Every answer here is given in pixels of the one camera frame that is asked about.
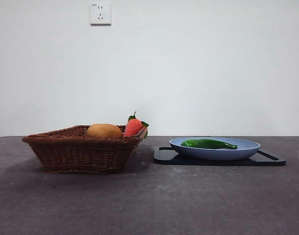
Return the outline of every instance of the electrical outlet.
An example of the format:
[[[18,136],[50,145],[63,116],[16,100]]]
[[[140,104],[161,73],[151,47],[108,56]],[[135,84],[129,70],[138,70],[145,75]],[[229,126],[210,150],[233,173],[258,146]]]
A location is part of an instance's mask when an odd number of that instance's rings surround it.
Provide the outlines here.
[[[92,3],[90,6],[90,23],[111,24],[111,4],[110,2]]]

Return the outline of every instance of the green pepper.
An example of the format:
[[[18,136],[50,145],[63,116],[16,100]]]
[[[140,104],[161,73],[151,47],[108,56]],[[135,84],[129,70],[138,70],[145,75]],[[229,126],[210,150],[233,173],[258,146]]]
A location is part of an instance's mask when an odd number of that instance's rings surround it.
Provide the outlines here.
[[[223,141],[210,140],[210,139],[199,139],[199,140],[186,140],[181,143],[181,146],[191,147],[191,148],[228,148],[237,149],[237,145],[225,143]]]

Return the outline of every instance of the wicker basket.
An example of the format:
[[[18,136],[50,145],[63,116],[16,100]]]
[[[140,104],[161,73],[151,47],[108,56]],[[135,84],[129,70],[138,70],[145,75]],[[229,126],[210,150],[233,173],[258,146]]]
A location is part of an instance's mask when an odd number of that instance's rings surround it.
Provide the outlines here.
[[[144,139],[147,128],[136,135],[120,138],[87,138],[88,125],[29,135],[29,144],[49,173],[120,173]],[[118,126],[124,132],[125,126]]]

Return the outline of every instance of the blue plate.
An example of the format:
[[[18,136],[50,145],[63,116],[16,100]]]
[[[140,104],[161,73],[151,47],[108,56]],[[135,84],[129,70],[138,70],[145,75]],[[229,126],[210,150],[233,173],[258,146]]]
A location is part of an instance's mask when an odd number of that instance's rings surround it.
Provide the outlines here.
[[[223,141],[230,144],[236,144],[237,149],[207,149],[207,148],[191,148],[181,146],[181,143],[186,140],[199,140],[199,139],[210,139]],[[178,138],[170,140],[171,147],[183,156],[207,159],[207,160],[217,160],[217,161],[233,161],[246,159],[254,155],[260,144],[253,141],[239,140],[239,139],[230,139],[230,138],[220,138],[220,137],[187,137],[187,138]]]

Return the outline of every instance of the black tray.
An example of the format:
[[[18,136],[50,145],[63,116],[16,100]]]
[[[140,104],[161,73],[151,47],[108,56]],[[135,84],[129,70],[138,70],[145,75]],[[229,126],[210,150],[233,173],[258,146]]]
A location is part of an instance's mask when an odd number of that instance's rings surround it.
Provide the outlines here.
[[[172,147],[157,147],[154,151],[154,163],[161,165],[282,166],[286,164],[286,161],[263,150],[258,150],[250,158],[242,160],[212,161],[181,156]]]

